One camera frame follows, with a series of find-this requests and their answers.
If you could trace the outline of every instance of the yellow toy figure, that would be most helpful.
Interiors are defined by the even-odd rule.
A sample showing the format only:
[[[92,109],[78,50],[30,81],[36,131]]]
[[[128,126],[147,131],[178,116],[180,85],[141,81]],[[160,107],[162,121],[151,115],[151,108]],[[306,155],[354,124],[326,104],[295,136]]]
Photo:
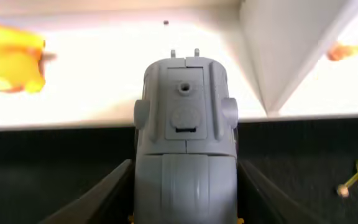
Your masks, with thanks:
[[[0,90],[39,92],[45,80],[39,72],[45,41],[42,37],[0,26]]]

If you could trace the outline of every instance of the rectangular slot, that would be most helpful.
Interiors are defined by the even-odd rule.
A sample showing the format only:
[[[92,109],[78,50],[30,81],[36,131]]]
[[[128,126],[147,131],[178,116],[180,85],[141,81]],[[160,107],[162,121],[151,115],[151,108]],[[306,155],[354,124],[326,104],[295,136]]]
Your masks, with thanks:
[[[176,128],[177,133],[195,133],[196,128]]]

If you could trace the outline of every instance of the gray plastic toy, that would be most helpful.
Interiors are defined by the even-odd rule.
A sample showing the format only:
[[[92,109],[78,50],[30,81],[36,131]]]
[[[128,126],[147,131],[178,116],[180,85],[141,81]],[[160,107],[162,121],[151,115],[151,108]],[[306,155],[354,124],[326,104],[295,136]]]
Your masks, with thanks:
[[[159,60],[135,103],[135,224],[237,223],[238,109],[217,61]]]

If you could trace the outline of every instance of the gray plastic surface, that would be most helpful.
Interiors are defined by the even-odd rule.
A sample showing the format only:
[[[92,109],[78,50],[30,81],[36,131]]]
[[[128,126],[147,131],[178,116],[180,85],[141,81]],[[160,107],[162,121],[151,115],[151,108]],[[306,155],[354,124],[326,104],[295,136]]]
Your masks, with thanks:
[[[237,103],[224,67],[199,54],[173,50],[145,72],[134,111],[136,224],[237,223]]]

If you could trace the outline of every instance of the white panel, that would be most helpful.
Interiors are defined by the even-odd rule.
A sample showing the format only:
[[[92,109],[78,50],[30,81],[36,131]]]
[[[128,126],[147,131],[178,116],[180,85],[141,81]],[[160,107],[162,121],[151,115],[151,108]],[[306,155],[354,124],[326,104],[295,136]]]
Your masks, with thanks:
[[[239,0],[0,0],[0,15],[237,4]]]
[[[163,20],[169,20],[165,27]],[[0,17],[41,33],[56,59],[45,65],[39,94],[0,93],[0,128],[130,125],[145,69],[170,56],[221,62],[240,119],[264,118],[254,93],[237,7]]]
[[[243,3],[242,27],[269,112],[280,109],[357,11],[358,0]]]
[[[358,45],[358,16],[338,40]],[[323,55],[277,116],[358,117],[358,54],[338,62]]]

